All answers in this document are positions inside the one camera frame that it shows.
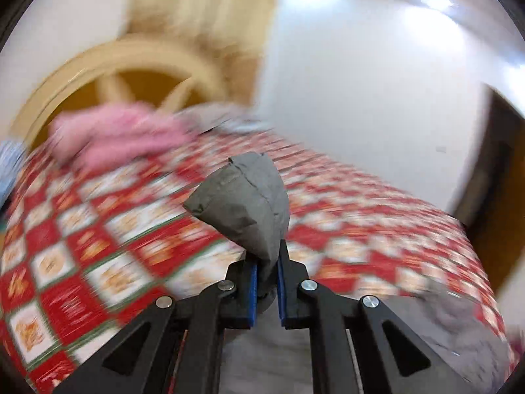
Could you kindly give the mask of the grey puffer jacket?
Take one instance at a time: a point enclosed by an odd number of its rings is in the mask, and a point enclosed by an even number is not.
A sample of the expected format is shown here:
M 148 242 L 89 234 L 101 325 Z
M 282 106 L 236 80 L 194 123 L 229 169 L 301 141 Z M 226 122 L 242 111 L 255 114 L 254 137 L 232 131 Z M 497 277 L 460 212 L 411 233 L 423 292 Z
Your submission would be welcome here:
M 248 152 L 230 158 L 183 207 L 258 258 L 262 291 L 270 292 L 290 213 L 284 182 L 268 156 Z M 508 345 L 474 316 L 473 301 L 431 283 L 413 297 L 390 297 L 386 304 L 479 392 L 495 393 L 503 385 Z

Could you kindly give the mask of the red patterned bed quilt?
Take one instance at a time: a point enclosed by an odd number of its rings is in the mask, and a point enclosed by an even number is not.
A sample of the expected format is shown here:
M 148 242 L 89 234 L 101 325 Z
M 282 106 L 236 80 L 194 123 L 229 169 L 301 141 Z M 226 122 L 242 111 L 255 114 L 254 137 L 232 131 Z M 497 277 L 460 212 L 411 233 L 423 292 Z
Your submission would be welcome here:
M 50 393 L 156 297 L 197 295 L 241 250 L 182 203 L 238 154 L 268 155 L 286 185 L 287 245 L 340 295 L 413 296 L 433 283 L 474 301 L 505 337 L 489 279 L 446 212 L 273 133 L 208 133 L 99 176 L 45 148 L 22 169 L 1 253 L 1 344 L 30 387 Z

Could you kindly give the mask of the brown wooden door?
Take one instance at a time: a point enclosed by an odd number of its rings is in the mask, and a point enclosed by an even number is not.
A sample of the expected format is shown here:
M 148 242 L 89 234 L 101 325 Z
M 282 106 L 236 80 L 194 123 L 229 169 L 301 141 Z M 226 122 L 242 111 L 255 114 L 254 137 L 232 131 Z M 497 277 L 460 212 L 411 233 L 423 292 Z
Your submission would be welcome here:
M 524 115 L 492 87 L 478 154 L 453 216 L 499 292 L 524 250 Z

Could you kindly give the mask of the pink folded blanket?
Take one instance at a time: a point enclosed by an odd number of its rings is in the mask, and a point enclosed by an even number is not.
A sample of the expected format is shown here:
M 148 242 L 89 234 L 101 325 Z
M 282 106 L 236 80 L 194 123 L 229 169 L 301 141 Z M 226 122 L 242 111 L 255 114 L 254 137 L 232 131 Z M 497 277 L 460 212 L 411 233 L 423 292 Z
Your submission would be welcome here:
M 58 163 L 93 174 L 178 148 L 195 137 L 189 118 L 160 113 L 142 102 L 113 103 L 60 113 L 49 124 L 47 145 Z

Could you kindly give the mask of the grey striped pillow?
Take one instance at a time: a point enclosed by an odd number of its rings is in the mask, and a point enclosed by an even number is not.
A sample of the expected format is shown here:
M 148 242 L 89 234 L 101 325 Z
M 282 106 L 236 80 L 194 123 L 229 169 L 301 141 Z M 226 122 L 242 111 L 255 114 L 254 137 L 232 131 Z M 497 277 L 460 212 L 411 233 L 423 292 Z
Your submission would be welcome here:
M 205 102 L 187 107 L 177 116 L 196 134 L 215 130 L 226 134 L 262 133 L 271 126 L 250 112 L 250 108 L 233 102 Z

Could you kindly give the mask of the blue white cloth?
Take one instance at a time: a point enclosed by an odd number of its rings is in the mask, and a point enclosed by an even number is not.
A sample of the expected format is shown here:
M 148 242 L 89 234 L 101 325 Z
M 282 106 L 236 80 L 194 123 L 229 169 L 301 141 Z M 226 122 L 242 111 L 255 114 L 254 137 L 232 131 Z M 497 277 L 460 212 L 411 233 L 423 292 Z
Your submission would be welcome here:
M 27 157 L 24 143 L 16 139 L 1 140 L 0 146 L 0 199 L 5 206 L 14 188 L 16 179 Z

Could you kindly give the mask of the cream round headboard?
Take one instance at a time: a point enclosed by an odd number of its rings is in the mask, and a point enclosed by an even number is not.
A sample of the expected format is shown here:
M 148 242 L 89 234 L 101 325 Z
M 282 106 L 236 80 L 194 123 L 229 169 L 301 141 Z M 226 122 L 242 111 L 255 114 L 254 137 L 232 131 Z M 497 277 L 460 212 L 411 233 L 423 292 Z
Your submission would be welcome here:
M 35 88 L 9 133 L 36 148 L 60 112 L 142 100 L 164 112 L 230 96 L 220 63 L 184 42 L 131 35 L 94 46 Z

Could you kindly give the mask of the beige curtain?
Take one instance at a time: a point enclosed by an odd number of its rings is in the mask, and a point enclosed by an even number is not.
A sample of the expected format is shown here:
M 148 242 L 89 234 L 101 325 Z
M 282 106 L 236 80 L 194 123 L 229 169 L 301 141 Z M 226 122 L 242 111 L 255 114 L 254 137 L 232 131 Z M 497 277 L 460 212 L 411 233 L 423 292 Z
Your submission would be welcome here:
M 277 0 L 129 0 L 126 30 L 184 42 L 221 68 L 230 99 L 250 105 Z

